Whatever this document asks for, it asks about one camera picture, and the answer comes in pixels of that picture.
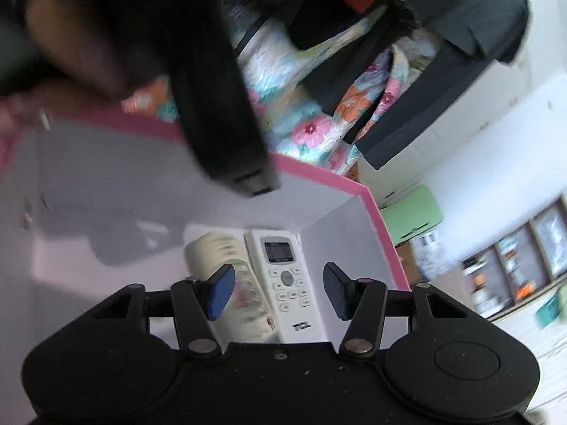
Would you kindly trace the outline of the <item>wooden shelf cabinet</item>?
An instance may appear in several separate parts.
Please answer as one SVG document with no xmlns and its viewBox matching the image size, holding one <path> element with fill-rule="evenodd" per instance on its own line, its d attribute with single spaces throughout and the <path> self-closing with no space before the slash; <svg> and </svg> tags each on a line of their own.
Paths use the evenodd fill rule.
<svg viewBox="0 0 567 425">
<path fill-rule="evenodd" d="M 491 321 L 566 281 L 566 195 L 460 261 L 474 307 Z"/>
</svg>

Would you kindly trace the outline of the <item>beige remote control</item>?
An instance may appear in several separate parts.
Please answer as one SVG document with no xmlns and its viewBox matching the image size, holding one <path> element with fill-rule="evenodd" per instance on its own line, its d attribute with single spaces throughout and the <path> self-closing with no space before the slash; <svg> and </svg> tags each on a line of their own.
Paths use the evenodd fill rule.
<svg viewBox="0 0 567 425">
<path fill-rule="evenodd" d="M 206 233 L 185 247 L 185 261 L 191 277 L 214 281 L 205 313 L 221 344 L 280 340 L 276 318 L 238 238 Z"/>
</svg>

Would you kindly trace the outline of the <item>pink cardboard box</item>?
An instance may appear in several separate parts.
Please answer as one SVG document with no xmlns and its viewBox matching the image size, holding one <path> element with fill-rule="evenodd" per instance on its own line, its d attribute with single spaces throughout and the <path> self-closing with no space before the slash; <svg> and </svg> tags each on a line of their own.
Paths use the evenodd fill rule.
<svg viewBox="0 0 567 425">
<path fill-rule="evenodd" d="M 172 127 L 132 132 L 123 117 L 59 120 L 19 135 L 1 166 L 1 280 L 14 281 L 32 341 L 130 283 L 183 278 L 185 246 L 209 230 L 298 236 L 329 338 L 346 329 L 323 290 L 328 262 L 352 277 L 408 287 L 369 190 L 288 157 L 279 187 L 254 198 L 206 177 Z"/>
</svg>

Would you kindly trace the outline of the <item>white TCL remote control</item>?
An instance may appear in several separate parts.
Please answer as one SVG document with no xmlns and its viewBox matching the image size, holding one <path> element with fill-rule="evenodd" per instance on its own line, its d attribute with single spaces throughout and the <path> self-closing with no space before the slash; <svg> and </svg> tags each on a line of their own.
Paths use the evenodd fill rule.
<svg viewBox="0 0 567 425">
<path fill-rule="evenodd" d="M 281 341 L 327 341 L 297 236 L 282 230 L 251 229 L 244 239 L 253 270 L 277 321 Z"/>
</svg>

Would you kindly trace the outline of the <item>floral quilt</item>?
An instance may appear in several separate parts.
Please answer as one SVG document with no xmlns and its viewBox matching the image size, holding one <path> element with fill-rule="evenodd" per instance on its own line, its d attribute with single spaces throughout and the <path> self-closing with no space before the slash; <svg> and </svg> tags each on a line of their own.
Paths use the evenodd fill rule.
<svg viewBox="0 0 567 425">
<path fill-rule="evenodd" d="M 440 50 L 438 35 L 423 28 L 371 55 L 362 72 L 340 88 L 337 104 L 316 98 L 307 78 L 368 35 L 378 12 L 362 17 L 332 38 L 301 50 L 285 26 L 235 7 L 228 20 L 232 45 L 250 103 L 270 151 L 346 175 L 357 163 L 357 146 L 382 115 L 428 68 Z"/>
</svg>

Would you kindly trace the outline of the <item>green folding table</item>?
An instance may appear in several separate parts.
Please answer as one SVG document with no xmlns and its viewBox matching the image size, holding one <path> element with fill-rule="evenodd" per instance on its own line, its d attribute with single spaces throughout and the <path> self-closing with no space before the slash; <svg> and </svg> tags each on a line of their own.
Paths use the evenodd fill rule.
<svg viewBox="0 0 567 425">
<path fill-rule="evenodd" d="M 432 191 L 425 185 L 418 185 L 402 200 L 380 211 L 394 246 L 430 230 L 444 219 Z"/>
</svg>

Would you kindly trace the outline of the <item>dark hanging garment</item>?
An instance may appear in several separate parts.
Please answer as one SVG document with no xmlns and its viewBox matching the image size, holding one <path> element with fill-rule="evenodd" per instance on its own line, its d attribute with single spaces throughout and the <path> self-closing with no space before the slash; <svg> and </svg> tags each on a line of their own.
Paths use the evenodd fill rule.
<svg viewBox="0 0 567 425">
<path fill-rule="evenodd" d="M 339 175 L 408 147 L 491 62 L 514 60 L 529 23 L 527 0 L 378 2 L 394 7 L 302 81 L 347 128 L 319 158 Z"/>
</svg>

